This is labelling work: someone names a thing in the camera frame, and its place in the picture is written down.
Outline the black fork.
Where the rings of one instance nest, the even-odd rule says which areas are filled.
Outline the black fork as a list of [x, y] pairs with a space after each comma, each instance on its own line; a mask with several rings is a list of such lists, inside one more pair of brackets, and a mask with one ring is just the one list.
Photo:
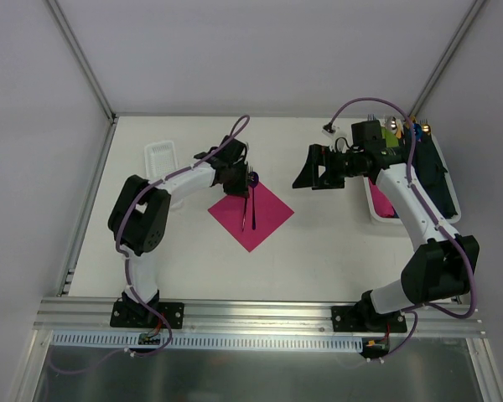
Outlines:
[[244, 193], [244, 206], [243, 206], [242, 220], [241, 220], [241, 231], [244, 231], [245, 225], [246, 225], [247, 204], [248, 204], [248, 199], [250, 197], [251, 183], [252, 183], [252, 168], [249, 165], [247, 165], [246, 166], [246, 176], [245, 176], [246, 190]]

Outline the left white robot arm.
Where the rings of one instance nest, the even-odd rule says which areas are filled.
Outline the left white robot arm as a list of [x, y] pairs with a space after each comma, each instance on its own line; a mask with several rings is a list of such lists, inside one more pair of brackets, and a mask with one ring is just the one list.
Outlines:
[[153, 251], [164, 237], [170, 208], [185, 197], [217, 184], [227, 195], [248, 197], [247, 152], [247, 144], [226, 136], [218, 147], [194, 155], [197, 163], [167, 178], [153, 182], [138, 175], [127, 178], [107, 222], [126, 263], [126, 286], [113, 304], [111, 327], [154, 327], [161, 322], [158, 314], [171, 327], [182, 327], [178, 318], [169, 316], [177, 305], [159, 301]]

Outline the purple metallic spoon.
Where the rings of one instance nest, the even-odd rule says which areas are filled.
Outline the purple metallic spoon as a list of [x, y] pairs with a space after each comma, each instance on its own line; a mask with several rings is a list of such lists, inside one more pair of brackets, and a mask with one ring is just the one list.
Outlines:
[[257, 218], [256, 218], [256, 198], [255, 198], [255, 189], [259, 184], [259, 176], [256, 172], [252, 171], [250, 173], [250, 188], [251, 188], [251, 227], [253, 230], [257, 228]]

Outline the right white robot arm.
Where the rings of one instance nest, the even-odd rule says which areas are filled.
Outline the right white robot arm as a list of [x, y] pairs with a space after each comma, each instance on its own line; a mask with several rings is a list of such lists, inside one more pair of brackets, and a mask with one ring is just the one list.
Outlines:
[[324, 125], [323, 132], [331, 143], [309, 146], [293, 188], [338, 189], [345, 186], [347, 178], [370, 179], [397, 212], [414, 253], [398, 280], [364, 292], [354, 306], [341, 313], [341, 323], [351, 329], [382, 332], [404, 312], [465, 294], [470, 296], [466, 313], [441, 311], [457, 319], [472, 316], [479, 243], [472, 235], [461, 235], [440, 214], [416, 177], [410, 152], [404, 146], [387, 146], [379, 121], [355, 123], [351, 131], [351, 145], [342, 147], [344, 137], [334, 124]]

